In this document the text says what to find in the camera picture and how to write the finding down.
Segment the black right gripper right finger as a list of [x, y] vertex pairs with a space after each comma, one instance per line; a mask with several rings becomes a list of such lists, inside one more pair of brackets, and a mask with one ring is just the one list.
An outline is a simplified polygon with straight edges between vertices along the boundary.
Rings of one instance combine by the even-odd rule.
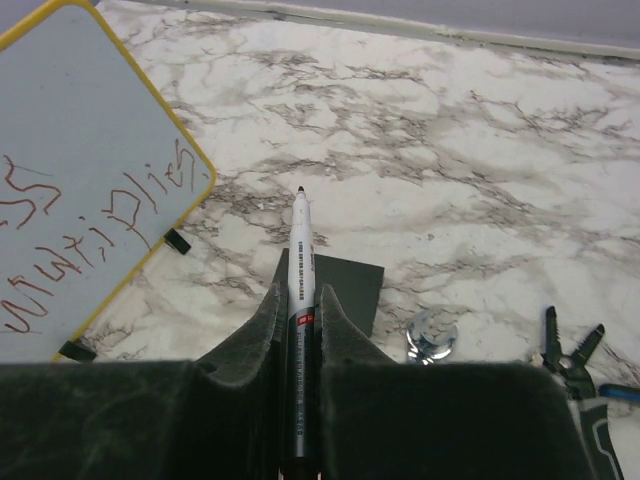
[[590, 479], [566, 397], [521, 362], [400, 364], [345, 315], [330, 286], [322, 319], [326, 479]]

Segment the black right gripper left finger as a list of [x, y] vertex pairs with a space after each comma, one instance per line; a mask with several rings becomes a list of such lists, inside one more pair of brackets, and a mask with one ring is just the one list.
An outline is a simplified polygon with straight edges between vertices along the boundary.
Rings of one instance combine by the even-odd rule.
[[274, 479], [283, 289], [198, 360], [5, 365], [5, 479]]

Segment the silver whiteboard marker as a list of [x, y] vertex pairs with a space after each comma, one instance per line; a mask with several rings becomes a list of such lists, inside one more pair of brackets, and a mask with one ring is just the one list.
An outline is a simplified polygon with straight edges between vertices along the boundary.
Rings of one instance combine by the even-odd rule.
[[288, 249], [287, 322], [281, 474], [318, 477], [316, 374], [314, 368], [315, 260], [311, 208], [305, 189], [292, 205]]

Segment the yellow framed whiteboard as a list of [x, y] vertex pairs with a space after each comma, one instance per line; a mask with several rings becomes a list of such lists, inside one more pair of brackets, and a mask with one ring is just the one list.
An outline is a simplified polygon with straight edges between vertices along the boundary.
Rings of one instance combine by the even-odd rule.
[[210, 192], [211, 162], [86, 1], [1, 36], [1, 360], [77, 338]]

